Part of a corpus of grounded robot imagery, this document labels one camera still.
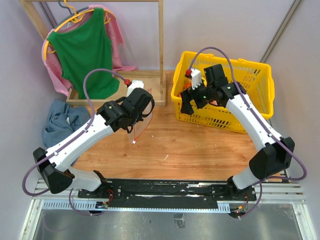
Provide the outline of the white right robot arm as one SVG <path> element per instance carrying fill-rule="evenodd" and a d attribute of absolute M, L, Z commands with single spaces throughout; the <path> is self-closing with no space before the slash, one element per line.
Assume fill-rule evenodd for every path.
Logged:
<path fill-rule="evenodd" d="M 227 196 L 238 200 L 253 184 L 288 169 L 295 143 L 290 137 L 282 137 L 267 123 L 239 82 L 228 82 L 221 64 L 207 67 L 203 73 L 207 83 L 203 82 L 198 69 L 186 70 L 185 77 L 191 80 L 191 85 L 180 93 L 180 111 L 192 115 L 191 101 L 198 109 L 216 102 L 217 106 L 231 112 L 250 136 L 257 153 L 248 167 L 231 176 L 226 184 Z"/>

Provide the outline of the clear zip top bag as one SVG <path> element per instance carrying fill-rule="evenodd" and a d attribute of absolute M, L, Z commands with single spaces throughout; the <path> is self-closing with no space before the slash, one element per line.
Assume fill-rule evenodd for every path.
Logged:
<path fill-rule="evenodd" d="M 145 129 L 149 126 L 152 118 L 153 118 L 153 110 L 152 103 L 150 102 L 146 109 L 142 112 L 146 117 L 142 118 L 142 121 L 138 121 L 132 129 L 132 132 L 128 134 L 128 138 L 130 142 L 134 145 L 138 139 L 138 137 L 145 131 Z"/>

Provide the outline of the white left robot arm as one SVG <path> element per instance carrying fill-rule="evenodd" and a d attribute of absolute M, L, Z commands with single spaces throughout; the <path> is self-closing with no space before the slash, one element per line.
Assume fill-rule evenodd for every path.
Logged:
<path fill-rule="evenodd" d="M 107 181 L 97 171 L 84 171 L 72 163 L 100 140 L 119 129 L 127 133 L 134 125 L 148 117 L 154 108 L 153 96 L 143 88 L 135 88 L 128 96 L 105 102 L 88 122 L 47 150 L 39 147 L 33 157 L 39 163 L 38 171 L 52 194 L 68 188 L 87 190 L 96 198 L 107 193 Z"/>

